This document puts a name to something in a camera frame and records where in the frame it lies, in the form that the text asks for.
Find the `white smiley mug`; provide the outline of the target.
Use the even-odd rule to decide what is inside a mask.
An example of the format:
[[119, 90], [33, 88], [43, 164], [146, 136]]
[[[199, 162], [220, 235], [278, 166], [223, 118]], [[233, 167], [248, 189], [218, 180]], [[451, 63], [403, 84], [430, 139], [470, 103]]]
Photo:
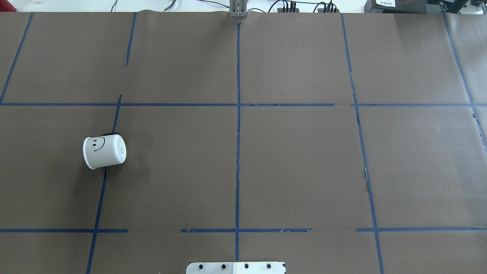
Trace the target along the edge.
[[122, 164], [127, 158], [124, 139], [116, 132], [99, 137], [87, 137], [82, 148], [84, 161], [92, 170]]

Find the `brown paper table cover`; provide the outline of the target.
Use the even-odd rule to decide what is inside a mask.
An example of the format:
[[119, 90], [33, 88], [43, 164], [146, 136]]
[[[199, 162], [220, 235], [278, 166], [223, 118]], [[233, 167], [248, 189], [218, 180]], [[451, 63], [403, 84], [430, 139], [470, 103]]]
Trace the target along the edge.
[[485, 71], [479, 15], [2, 13], [1, 273], [485, 274]]

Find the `black usb hub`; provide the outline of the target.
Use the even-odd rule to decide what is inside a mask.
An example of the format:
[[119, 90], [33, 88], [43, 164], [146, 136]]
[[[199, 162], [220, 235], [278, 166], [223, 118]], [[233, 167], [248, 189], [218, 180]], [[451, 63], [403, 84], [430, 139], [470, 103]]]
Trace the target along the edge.
[[300, 12], [299, 8], [297, 7], [298, 3], [295, 1], [279, 0], [278, 2], [282, 2], [282, 7], [277, 8], [278, 13], [299, 13]]
[[339, 9], [336, 5], [330, 0], [329, 2], [319, 2], [315, 5], [313, 12], [317, 13], [339, 13]]

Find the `black box device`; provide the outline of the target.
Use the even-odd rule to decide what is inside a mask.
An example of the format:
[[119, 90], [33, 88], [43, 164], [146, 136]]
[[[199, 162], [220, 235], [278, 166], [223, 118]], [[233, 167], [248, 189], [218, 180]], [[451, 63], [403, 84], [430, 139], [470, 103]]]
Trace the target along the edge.
[[469, 0], [367, 0], [364, 13], [456, 14], [468, 2]]

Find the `aluminium frame post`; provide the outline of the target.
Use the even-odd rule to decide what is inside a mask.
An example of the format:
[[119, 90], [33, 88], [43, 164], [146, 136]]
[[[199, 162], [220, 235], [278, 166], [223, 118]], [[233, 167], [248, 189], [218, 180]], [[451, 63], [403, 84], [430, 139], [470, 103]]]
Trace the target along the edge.
[[245, 18], [248, 16], [247, 0], [230, 0], [229, 16], [232, 18]]

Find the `white pedestal base plate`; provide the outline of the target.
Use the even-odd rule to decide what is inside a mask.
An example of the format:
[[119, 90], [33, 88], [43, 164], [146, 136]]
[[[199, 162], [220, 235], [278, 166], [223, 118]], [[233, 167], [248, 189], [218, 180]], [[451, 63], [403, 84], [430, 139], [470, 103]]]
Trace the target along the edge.
[[285, 274], [286, 265], [278, 261], [193, 262], [186, 274]]

